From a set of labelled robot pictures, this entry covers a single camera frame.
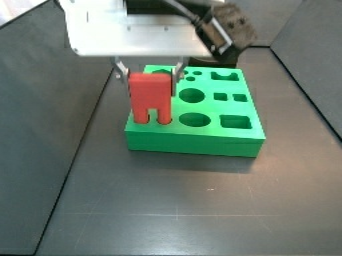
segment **red block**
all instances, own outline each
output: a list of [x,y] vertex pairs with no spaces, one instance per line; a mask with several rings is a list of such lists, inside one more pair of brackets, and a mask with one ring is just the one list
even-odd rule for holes
[[171,76],[132,73],[128,78],[133,121],[147,124],[148,109],[157,110],[157,122],[171,123]]

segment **hole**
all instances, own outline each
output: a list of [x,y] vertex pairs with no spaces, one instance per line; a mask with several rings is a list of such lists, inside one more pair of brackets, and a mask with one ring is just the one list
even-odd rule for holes
[[189,77],[187,77],[185,79],[187,79],[187,81],[189,81],[189,82],[193,82],[193,81],[196,80],[196,78],[195,78],[193,76],[189,76]]
[[244,94],[232,94],[232,98],[235,101],[247,102],[247,97]]
[[239,23],[240,23],[240,25],[245,24],[245,18],[244,17],[239,18]]
[[229,29],[233,29],[233,27],[235,27],[233,22],[229,21],[227,25],[228,25]]
[[179,93],[179,98],[187,103],[197,103],[204,100],[204,93],[193,88],[184,89]]
[[247,116],[220,115],[219,118],[223,128],[251,129],[251,120]]
[[221,81],[239,81],[239,76],[236,73],[231,73],[228,76],[221,76],[216,72],[211,72],[211,79]]
[[211,122],[209,117],[199,113],[185,113],[179,117],[183,125],[189,127],[203,127]]
[[168,75],[171,75],[171,70],[165,70],[165,69],[159,69],[159,70],[155,70],[153,72],[152,72],[153,74],[155,73],[161,73],[161,74],[168,74]]
[[227,101],[228,100],[227,93],[213,93],[213,100]]

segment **black cable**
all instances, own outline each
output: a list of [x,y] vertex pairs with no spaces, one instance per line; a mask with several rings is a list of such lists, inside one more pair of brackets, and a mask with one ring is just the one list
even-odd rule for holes
[[196,14],[193,14],[177,1],[175,0],[161,0],[165,4],[168,4],[173,9],[176,9],[185,18],[189,19],[193,25],[197,25],[200,22],[200,18]]

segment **square hole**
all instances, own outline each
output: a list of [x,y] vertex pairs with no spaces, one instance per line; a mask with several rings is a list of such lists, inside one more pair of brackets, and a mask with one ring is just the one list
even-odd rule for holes
[[227,101],[228,100],[227,93],[213,93],[213,100]]
[[251,120],[247,116],[220,115],[219,118],[223,128],[251,129]]
[[247,102],[247,97],[244,94],[232,94],[232,98],[235,101]]

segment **circular hole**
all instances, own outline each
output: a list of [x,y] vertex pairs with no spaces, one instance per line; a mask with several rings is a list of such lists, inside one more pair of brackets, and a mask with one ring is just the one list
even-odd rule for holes
[[185,113],[179,117],[179,122],[189,127],[203,127],[209,124],[211,120],[200,113]]
[[189,81],[189,82],[193,82],[193,81],[196,80],[196,78],[195,78],[193,76],[189,76],[189,77],[187,77],[185,79],[187,79],[187,81]]
[[165,69],[155,70],[155,71],[152,71],[152,73],[153,74],[168,74],[168,75],[171,75],[171,71],[165,70]]
[[184,89],[179,93],[179,98],[187,103],[197,103],[204,100],[204,93],[193,88]]
[[200,72],[200,71],[193,71],[192,74],[193,74],[195,76],[200,76],[200,75],[201,75],[201,72]]

